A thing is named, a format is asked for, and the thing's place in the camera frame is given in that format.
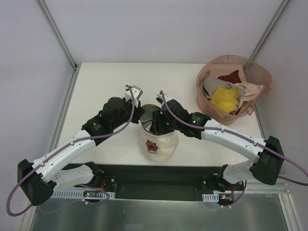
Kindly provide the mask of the beige round mesh laundry bag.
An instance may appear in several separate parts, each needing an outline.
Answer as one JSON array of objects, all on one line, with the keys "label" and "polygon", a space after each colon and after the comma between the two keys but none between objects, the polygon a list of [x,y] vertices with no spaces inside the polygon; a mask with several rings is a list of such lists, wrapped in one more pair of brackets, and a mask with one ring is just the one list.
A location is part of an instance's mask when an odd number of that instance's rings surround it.
[{"label": "beige round mesh laundry bag", "polygon": [[159,110],[154,104],[145,104],[141,107],[145,110],[141,116],[141,132],[139,145],[143,155],[154,162],[164,162],[172,157],[179,145],[179,139],[175,131],[156,135],[150,132],[153,122],[153,112]]}]

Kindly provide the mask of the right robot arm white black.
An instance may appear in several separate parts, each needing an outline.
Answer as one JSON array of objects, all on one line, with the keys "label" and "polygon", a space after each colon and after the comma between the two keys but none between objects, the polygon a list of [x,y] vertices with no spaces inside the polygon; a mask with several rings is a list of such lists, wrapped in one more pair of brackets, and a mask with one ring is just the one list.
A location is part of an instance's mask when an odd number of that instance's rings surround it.
[{"label": "right robot arm white black", "polygon": [[157,97],[156,100],[161,107],[153,113],[152,132],[161,135],[178,131],[189,138],[224,146],[247,159],[235,165],[223,165],[217,175],[207,180],[209,188],[225,192],[246,180],[257,180],[270,186],[276,184],[283,164],[283,151],[277,138],[270,136],[264,140],[237,133],[205,114],[189,113],[174,99]]}]

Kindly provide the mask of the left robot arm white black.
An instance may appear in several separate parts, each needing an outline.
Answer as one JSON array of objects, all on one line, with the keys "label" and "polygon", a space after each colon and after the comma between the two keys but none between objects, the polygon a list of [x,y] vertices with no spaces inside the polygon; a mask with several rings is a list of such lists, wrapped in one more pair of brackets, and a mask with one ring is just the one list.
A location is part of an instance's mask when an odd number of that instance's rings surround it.
[{"label": "left robot arm white black", "polygon": [[129,123],[137,124],[142,113],[139,97],[112,97],[64,145],[33,162],[22,160],[17,166],[17,182],[31,205],[43,204],[65,186],[82,183],[99,186],[102,176],[93,162],[74,170],[63,168],[81,154],[120,133],[119,127],[124,129]]}]

